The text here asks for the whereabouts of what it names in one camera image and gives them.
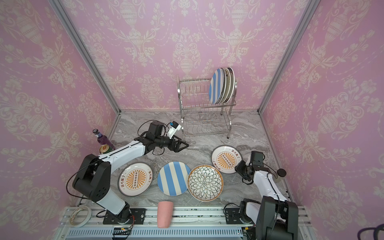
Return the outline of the green drink can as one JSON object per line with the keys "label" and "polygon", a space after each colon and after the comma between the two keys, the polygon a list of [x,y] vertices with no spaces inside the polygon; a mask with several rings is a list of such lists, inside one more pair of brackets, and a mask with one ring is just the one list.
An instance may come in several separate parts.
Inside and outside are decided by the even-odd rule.
{"label": "green drink can", "polygon": [[112,152],[113,150],[114,150],[114,149],[113,149],[110,145],[105,144],[105,145],[102,145],[102,146],[100,147],[99,152],[100,152],[101,155],[103,155],[103,154],[110,153],[110,152]]}

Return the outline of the purple drink bottle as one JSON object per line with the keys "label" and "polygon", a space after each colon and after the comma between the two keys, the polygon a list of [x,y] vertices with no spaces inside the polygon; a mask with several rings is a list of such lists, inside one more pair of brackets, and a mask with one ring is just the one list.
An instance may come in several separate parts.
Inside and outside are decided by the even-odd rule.
{"label": "purple drink bottle", "polygon": [[103,135],[98,129],[93,129],[93,134],[97,137],[97,141],[100,143],[100,145],[108,145],[113,150],[116,149],[116,147],[113,145],[113,143],[108,139],[107,136]]}

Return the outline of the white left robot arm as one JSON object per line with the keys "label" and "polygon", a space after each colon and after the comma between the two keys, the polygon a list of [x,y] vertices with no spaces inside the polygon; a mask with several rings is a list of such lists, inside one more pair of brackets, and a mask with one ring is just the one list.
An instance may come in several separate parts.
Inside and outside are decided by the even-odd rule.
{"label": "white left robot arm", "polygon": [[72,176],[73,188],[107,210],[119,224],[128,223],[132,217],[130,205],[110,189],[111,174],[157,147],[167,148],[175,153],[188,148],[189,144],[175,135],[181,129],[182,126],[175,121],[168,125],[152,121],[149,129],[129,144],[100,156],[86,156],[78,172]]}

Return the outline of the pink cup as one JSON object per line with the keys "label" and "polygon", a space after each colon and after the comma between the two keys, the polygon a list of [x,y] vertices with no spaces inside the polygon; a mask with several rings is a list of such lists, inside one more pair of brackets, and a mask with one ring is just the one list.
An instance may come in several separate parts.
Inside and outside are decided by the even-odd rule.
{"label": "pink cup", "polygon": [[157,227],[160,229],[169,228],[173,217],[174,203],[163,201],[158,203]]}

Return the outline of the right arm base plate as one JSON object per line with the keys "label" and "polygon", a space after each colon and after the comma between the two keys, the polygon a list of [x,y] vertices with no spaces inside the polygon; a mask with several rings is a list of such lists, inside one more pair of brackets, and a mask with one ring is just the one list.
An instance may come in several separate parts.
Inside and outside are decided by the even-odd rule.
{"label": "right arm base plate", "polygon": [[223,209],[227,225],[251,224],[254,222],[239,207],[227,206]]}

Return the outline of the aluminium front rail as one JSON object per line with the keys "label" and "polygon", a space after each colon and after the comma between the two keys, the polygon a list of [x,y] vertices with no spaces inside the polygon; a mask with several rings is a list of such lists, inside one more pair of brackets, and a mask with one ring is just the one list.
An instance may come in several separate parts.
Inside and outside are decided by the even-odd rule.
{"label": "aluminium front rail", "polygon": [[251,224],[227,225],[224,207],[174,207],[169,228],[157,227],[157,207],[145,208],[143,225],[104,225],[100,207],[90,207],[92,216],[83,227],[74,228],[69,218],[75,207],[68,207],[54,235],[55,240],[245,240]]}

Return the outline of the orange sunburst plate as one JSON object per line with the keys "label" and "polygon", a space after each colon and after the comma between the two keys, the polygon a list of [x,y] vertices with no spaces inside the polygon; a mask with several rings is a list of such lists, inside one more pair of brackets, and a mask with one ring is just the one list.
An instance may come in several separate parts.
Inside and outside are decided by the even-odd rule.
{"label": "orange sunburst plate", "polygon": [[118,180],[119,191],[128,197],[144,193],[152,184],[153,171],[145,163],[135,163],[126,167]]}
{"label": "orange sunburst plate", "polygon": [[213,166],[224,174],[236,173],[235,167],[243,160],[240,152],[228,145],[216,147],[212,154],[211,160]]}

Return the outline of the white tape roll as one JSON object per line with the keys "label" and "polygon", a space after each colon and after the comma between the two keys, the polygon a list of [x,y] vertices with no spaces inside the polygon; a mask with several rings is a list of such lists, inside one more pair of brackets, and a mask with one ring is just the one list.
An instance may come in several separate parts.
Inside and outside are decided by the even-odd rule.
{"label": "white tape roll", "polygon": [[74,228],[83,227],[89,222],[92,216],[92,210],[88,206],[76,208],[69,218],[69,224]]}

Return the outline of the green red rimmed white plate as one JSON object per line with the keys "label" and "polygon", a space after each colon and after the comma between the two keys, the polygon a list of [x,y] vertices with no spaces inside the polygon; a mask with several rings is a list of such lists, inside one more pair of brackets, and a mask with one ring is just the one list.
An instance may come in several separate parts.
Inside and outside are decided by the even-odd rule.
{"label": "green red rimmed white plate", "polygon": [[227,103],[230,101],[232,95],[233,95],[233,92],[235,90],[235,75],[234,75],[234,71],[231,67],[228,67],[228,70],[229,70],[229,73],[230,73],[230,77],[231,77],[231,81],[230,81],[230,91],[229,91],[229,94],[227,96]]}

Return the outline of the black white flower pattern plate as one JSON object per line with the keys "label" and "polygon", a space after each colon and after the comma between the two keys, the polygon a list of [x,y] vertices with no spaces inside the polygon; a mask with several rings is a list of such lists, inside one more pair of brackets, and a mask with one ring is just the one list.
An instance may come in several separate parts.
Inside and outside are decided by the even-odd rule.
{"label": "black white flower pattern plate", "polygon": [[191,170],[187,180],[190,194],[202,202],[217,199],[224,189],[220,171],[211,165],[199,165]]}

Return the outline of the stainless steel dish rack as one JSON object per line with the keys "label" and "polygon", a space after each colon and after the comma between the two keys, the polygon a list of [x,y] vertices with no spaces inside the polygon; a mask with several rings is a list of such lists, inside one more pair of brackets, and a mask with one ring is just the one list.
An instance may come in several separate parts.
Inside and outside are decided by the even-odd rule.
{"label": "stainless steel dish rack", "polygon": [[177,78],[181,125],[186,137],[225,134],[229,138],[231,135],[231,114],[237,105],[237,83],[231,99],[227,103],[215,105],[209,100],[210,81]]}

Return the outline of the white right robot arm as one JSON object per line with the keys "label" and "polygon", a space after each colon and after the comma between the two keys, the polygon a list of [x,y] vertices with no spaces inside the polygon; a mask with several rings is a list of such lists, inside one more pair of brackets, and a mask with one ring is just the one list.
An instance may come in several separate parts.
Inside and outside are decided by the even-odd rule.
{"label": "white right robot arm", "polygon": [[279,190],[274,176],[286,176],[284,169],[272,170],[264,163],[265,155],[252,151],[249,163],[240,162],[235,171],[246,185],[255,185],[261,201],[244,199],[240,203],[241,220],[253,223],[249,233],[252,240],[297,240],[299,208]]}

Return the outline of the blue cream striped plate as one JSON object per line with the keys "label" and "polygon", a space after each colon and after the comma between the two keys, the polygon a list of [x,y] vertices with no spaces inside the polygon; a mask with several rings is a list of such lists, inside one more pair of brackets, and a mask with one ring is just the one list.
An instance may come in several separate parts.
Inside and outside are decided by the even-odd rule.
{"label": "blue cream striped plate", "polygon": [[188,190],[188,176],[191,169],[182,162],[164,165],[158,174],[158,187],[167,196],[179,196]]}
{"label": "blue cream striped plate", "polygon": [[209,100],[211,104],[218,104],[224,91],[226,76],[223,68],[217,69],[210,82]]}

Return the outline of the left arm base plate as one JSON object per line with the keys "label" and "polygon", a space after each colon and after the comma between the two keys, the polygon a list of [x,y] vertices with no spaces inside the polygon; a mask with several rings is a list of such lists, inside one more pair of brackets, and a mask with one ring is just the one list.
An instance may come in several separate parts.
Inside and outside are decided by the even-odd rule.
{"label": "left arm base plate", "polygon": [[104,225],[143,225],[146,217],[145,208],[130,209],[128,214],[114,215],[107,211],[103,224]]}

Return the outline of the blue cream striped plate front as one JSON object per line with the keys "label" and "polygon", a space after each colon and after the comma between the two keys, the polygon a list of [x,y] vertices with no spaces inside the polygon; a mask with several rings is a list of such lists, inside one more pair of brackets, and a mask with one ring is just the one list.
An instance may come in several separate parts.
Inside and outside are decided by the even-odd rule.
{"label": "blue cream striped plate front", "polygon": [[179,196],[188,190],[188,176],[191,169],[182,162],[164,165],[158,174],[158,187],[167,196]]}

